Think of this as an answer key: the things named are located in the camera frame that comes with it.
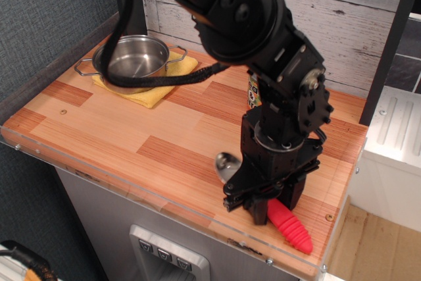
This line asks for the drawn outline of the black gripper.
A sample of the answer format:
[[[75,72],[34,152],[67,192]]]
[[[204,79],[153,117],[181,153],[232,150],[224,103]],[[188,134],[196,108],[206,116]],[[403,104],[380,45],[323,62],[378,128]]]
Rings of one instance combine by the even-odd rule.
[[[241,119],[241,166],[223,187],[225,208],[243,207],[258,226],[268,222],[271,199],[294,210],[307,174],[319,167],[323,124],[295,112],[248,110]]]

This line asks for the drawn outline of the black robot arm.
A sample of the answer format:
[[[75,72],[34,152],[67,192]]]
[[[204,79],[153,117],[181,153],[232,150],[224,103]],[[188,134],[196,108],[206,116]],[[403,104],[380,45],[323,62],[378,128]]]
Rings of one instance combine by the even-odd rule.
[[[268,202],[294,208],[318,168],[330,122],[323,58],[293,25],[284,0],[176,0],[191,13],[205,51],[256,75],[261,104],[241,122],[242,162],[224,186],[227,210],[267,222]]]

